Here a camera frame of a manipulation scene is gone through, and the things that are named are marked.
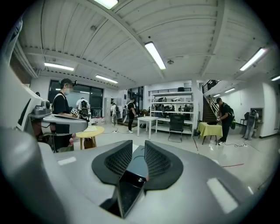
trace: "black t-shirt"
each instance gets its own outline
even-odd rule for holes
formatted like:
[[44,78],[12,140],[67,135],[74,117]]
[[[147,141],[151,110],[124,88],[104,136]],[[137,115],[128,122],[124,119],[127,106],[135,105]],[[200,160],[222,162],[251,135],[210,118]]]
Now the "black t-shirt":
[[129,113],[128,113],[129,118],[134,119],[134,114],[133,114],[132,109],[131,109],[131,108],[135,108],[134,103],[129,102],[128,105],[127,105],[127,108],[129,110]]
[[[67,113],[70,114],[71,109],[68,106],[68,102],[66,97],[63,95],[57,96],[52,105],[53,105],[53,114]],[[72,135],[64,135],[64,136],[54,136],[54,145],[55,149],[60,149],[62,147],[67,147],[69,145],[69,139]]]
[[[220,106],[220,112],[222,113],[222,116],[224,116],[226,113],[230,112],[230,107],[229,105],[223,103]],[[227,118],[223,119],[222,122],[227,122],[228,120],[230,120],[230,115],[228,114]]]

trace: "person in black shirt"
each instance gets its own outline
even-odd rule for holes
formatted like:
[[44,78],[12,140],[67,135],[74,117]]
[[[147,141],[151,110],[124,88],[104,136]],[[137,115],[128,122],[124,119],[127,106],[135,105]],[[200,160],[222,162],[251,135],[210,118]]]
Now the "person in black shirt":
[[128,133],[133,133],[132,131],[132,122],[135,117],[137,117],[137,114],[135,112],[135,104],[134,104],[135,98],[132,97],[127,104],[127,109],[129,110],[128,117],[129,117],[129,122],[128,122]]
[[223,145],[228,137],[229,128],[231,125],[231,113],[230,113],[230,106],[227,103],[224,103],[221,98],[217,98],[217,104],[220,107],[219,116],[217,121],[222,122],[222,130],[223,130],[223,137],[219,139],[219,145]]
[[[52,103],[52,113],[58,114],[67,117],[75,117],[74,114],[71,114],[71,107],[68,106],[68,101],[66,99],[66,95],[73,91],[74,84],[70,79],[62,79],[60,82],[60,92],[55,96],[53,103]],[[58,150],[63,147],[68,147],[69,142],[71,143],[71,138],[74,137],[72,135],[65,135],[65,136],[54,136],[54,147],[55,150]],[[73,151],[74,147],[71,146],[70,149],[67,151]]]

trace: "shelf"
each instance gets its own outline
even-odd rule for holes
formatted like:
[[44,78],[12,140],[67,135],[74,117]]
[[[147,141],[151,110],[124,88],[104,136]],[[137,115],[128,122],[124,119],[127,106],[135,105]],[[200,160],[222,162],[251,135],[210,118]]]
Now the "shelf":
[[188,103],[193,103],[191,102],[186,102],[186,101],[179,101],[179,102],[152,102],[152,104],[178,104],[178,103],[183,103],[183,104],[188,104]]
[[169,92],[169,93],[154,93],[152,96],[187,96],[192,95],[193,92]]
[[158,110],[151,110],[150,112],[154,113],[175,113],[175,114],[193,114],[194,112],[180,112],[180,111],[158,111]]
[[[161,126],[157,125],[157,130],[158,131],[168,131],[169,132],[169,126]],[[190,129],[184,129],[183,134],[192,134],[192,131]]]
[[[170,122],[170,118],[163,118],[163,117],[158,117],[157,118],[158,121],[166,121],[166,122]],[[193,124],[192,121],[187,121],[187,120],[184,120],[184,123],[185,124]]]

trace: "round wooden table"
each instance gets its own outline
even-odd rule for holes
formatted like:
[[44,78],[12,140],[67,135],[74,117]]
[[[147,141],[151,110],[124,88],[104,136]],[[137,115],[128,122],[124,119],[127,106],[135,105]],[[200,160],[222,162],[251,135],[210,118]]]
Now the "round wooden table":
[[76,137],[80,138],[80,149],[83,149],[83,138],[91,138],[93,140],[93,148],[97,147],[95,136],[100,135],[104,132],[104,127],[95,126],[96,131],[89,131],[89,132],[78,132],[76,133]]

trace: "white table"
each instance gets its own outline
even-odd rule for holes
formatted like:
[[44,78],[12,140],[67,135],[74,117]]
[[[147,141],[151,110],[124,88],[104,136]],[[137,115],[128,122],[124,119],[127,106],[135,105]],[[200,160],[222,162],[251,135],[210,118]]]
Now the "white table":
[[149,139],[151,139],[151,129],[152,129],[152,121],[156,121],[156,133],[158,130],[158,118],[157,117],[139,117],[138,118],[138,124],[137,124],[137,136],[139,136],[139,131],[140,131],[140,121],[146,121],[146,131],[148,131],[148,122],[150,123],[149,125]]

